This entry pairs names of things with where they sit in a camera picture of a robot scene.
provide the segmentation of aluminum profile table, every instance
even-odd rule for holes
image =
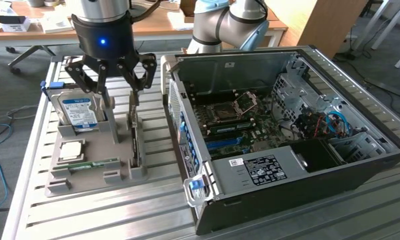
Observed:
[[[307,53],[400,137],[400,119],[319,52],[309,50]],[[157,53],[157,57],[163,54],[175,52]],[[160,68],[152,88],[140,96],[139,107],[139,115],[144,119],[151,178],[132,187],[111,187],[45,197],[59,119],[47,97],[41,97],[3,233],[4,240],[400,239],[400,163],[377,174],[355,191],[212,234],[196,236],[165,120],[159,71]],[[72,82],[60,61],[51,63],[47,81]],[[107,81],[107,87],[109,95],[116,99],[113,112],[119,118],[128,112],[129,85],[123,78],[112,78]],[[317,84],[316,87],[323,93],[329,90],[328,86]]]

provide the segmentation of hard drive label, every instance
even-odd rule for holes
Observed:
[[[244,166],[256,186],[288,178],[275,155],[245,160]]]
[[[71,124],[79,129],[92,128],[99,124],[95,112],[91,110],[91,99],[77,98],[63,101]]]

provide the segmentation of sticker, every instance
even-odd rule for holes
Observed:
[[[228,162],[232,167],[243,165],[243,158],[231,159],[231,160],[228,160]]]
[[[95,112],[89,109],[89,98],[68,99],[61,101],[71,124],[79,129],[92,128],[99,124]]]
[[[191,158],[191,154],[189,154],[187,144],[179,145],[179,150],[180,150],[180,153],[181,153],[181,158],[183,158],[183,161],[184,161],[184,166],[185,166],[185,170],[187,170],[187,173],[188,173],[188,177],[193,178],[196,176],[196,172],[195,172],[195,166],[193,166],[193,163],[192,163],[192,158]]]
[[[237,129],[248,128],[248,127],[251,127],[251,125],[252,125],[251,123],[239,124]]]
[[[225,62],[225,68],[233,68],[236,65],[235,62]]]
[[[256,186],[288,178],[275,155],[245,160],[244,166]]]
[[[220,132],[227,132],[227,131],[232,131],[232,130],[236,130],[236,128],[235,127],[223,128],[223,129],[216,130],[216,132],[220,133]]]

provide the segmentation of motherboard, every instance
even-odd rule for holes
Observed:
[[[269,94],[235,91],[233,97],[233,101],[193,105],[212,160],[277,148],[295,137],[281,132]]]

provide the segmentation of wooden desk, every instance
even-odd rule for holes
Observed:
[[[175,3],[163,2],[161,6],[171,9],[177,9]],[[53,11],[52,7],[29,7],[25,2],[13,2],[12,8],[20,16],[29,18],[41,18],[43,12]],[[168,19],[167,9],[159,8],[148,18],[133,24],[133,33],[136,41],[147,40],[175,40],[191,39],[192,30],[175,30]],[[283,32],[288,27],[276,18],[275,14],[269,14],[269,29],[267,36],[272,36],[269,44],[277,46]],[[5,46],[33,46],[33,45],[64,45],[77,44],[79,39],[76,31],[64,31],[57,33],[43,33],[41,26],[32,24],[28,32],[3,32],[0,29],[0,47]]]
[[[280,46],[315,45],[332,58],[367,0],[265,0],[288,31]]]

